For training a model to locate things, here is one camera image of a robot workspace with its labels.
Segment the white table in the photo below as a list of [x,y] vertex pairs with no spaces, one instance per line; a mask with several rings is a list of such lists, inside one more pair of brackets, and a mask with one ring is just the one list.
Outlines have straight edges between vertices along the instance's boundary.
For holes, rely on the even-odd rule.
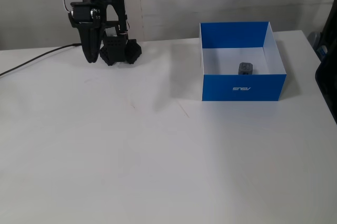
[[[337,125],[303,33],[279,102],[200,102],[197,39],[81,48],[0,79],[0,223],[335,223]],[[0,52],[1,72],[50,48]]]

